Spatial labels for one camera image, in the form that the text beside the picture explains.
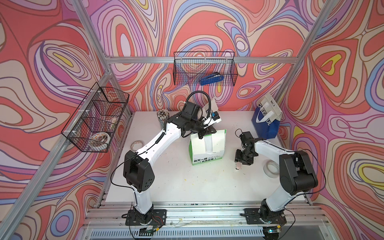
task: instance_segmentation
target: colorful swirl pattern wall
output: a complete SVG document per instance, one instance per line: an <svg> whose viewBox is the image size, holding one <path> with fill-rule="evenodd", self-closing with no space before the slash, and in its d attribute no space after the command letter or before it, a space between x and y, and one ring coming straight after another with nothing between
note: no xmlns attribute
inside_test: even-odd
<svg viewBox="0 0 384 240"><path fill-rule="evenodd" d="M110 56L234 50L296 56L322 0L82 0ZM384 3L340 0L283 101L280 136L320 159L327 188L313 200L341 239L383 238ZM196 86L174 86L172 64L111 66L130 108L180 109ZM220 110L253 110L289 66L238 64L233 88L204 87ZM89 87L103 74L71 0L0 1L0 220L47 156ZM203 104L203 99L194 99ZM14 240L72 240L100 194L110 151L70 146Z"/></svg>
<svg viewBox="0 0 384 240"><path fill-rule="evenodd" d="M233 50L236 56L296 56L322 1L92 1L87 8L109 56L173 56ZM290 65L238 64L235 87L175 86L173 64L115 64L133 111L179 110L191 91L218 98L220 110L251 110L274 95ZM195 99L199 104L203 100Z"/></svg>
<svg viewBox="0 0 384 240"><path fill-rule="evenodd" d="M70 1L0 1L0 221L102 75ZM126 120L108 153L67 148L12 239L76 236Z"/></svg>
<svg viewBox="0 0 384 240"><path fill-rule="evenodd" d="M280 136L319 159L312 200L340 239L384 239L383 40L383 1L339 1L282 104Z"/></svg>

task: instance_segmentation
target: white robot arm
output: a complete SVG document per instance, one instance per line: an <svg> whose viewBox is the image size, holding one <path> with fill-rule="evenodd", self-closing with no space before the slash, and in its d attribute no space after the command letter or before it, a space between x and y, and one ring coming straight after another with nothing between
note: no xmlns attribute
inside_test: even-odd
<svg viewBox="0 0 384 240"><path fill-rule="evenodd" d="M259 215L264 223L280 218L282 211L296 196L318 185L312 163L305 151L292 151L271 144L262 138L253 138L250 132L240 134L243 150L236 151L235 162L251 165L253 157L262 154L279 164L280 186L261 203Z"/></svg>
<svg viewBox="0 0 384 240"><path fill-rule="evenodd" d="M198 117L200 106L188 101L195 93L208 97L206 118ZM212 124L220 121L218 113L211 112L209 95L203 91L192 92L187 97L183 110L167 119L164 129L153 140L137 152L129 151L125 154L123 176L134 189L136 197L136 206L128 213L127 218L135 219L140 224L148 224L151 221L153 204L148 188L155 179L152 167L164 150L179 137L197 133L201 139L205 135L215 133ZM250 132L243 132L240 138L244 149L236 151L235 162L251 165L253 157L262 154L280 166L281 185L262 201L259 211L262 222L271 223L276 216L282 214L285 205L293 198L317 186L316 174L306 152L280 148L264 139L253 138Z"/></svg>
<svg viewBox="0 0 384 240"><path fill-rule="evenodd" d="M195 93L205 94L208 98L206 117L198 117L200 106L188 101ZM179 137L197 133L201 139L205 135L215 133L212 125L220 121L219 114L211 112L209 95L203 91L192 92L187 97L183 110L167 119L161 132L137 152L129 151L125 154L123 176L135 191L136 206L133 212L140 223L147 224L152 217L153 204L149 187L155 179L152 168L158 157Z"/></svg>

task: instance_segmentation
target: white table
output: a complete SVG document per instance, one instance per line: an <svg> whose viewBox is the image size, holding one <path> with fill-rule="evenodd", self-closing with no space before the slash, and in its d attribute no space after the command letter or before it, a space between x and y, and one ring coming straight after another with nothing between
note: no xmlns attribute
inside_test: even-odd
<svg viewBox="0 0 384 240"><path fill-rule="evenodd" d="M222 159L192 166L188 152L189 137L173 142L157 159L153 172L155 181L149 188L153 202L234 202L262 201L279 186L279 178L269 178L263 171L267 157L259 155L251 166L242 165L235 170L235 152L241 149L241 141L235 136L235 130L250 131L257 137L251 118L253 111L219 111L222 118L214 124L216 130L226 129L225 153ZM160 132L160 123L156 112L136 112L128 136L119 158L130 150L132 142L142 140L147 144ZM281 146L278 139L270 142ZM123 165L113 177L113 182L129 186L122 175ZM303 201L301 195L294 201ZM134 202L131 189L111 185L106 202Z"/></svg>

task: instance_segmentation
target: small bottle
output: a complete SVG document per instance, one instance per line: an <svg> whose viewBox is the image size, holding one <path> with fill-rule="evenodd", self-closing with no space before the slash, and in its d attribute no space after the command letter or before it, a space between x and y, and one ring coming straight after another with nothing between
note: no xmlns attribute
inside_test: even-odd
<svg viewBox="0 0 384 240"><path fill-rule="evenodd" d="M237 163L236 163L236 170L240 170L240 169L241 169L241 165L242 165L242 164L241 164L240 162L237 162Z"/></svg>

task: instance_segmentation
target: black mounting plate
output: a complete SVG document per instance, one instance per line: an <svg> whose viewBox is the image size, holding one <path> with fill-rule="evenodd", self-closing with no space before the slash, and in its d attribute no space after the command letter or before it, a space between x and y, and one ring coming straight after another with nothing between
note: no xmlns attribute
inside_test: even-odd
<svg viewBox="0 0 384 240"><path fill-rule="evenodd" d="M130 226L158 226L159 223L160 223L160 225L165 225L166 219L167 219L167 210L166 209L154 209L152 217L153 218L151 219L149 224L142 225L140 223L140 219L135 214L135 211L133 209L131 209L128 211L128 216L127 216L127 219L125 220L125 225L126 226L129 226L129 225Z"/></svg>
<svg viewBox="0 0 384 240"><path fill-rule="evenodd" d="M241 216L245 217L247 224L265 224L265 222L260 220L259 209L244 209L244 214L241 214ZM269 220L271 221L270 224L279 224L281 226L287 223L283 211L278 215L278 218L275 217Z"/></svg>

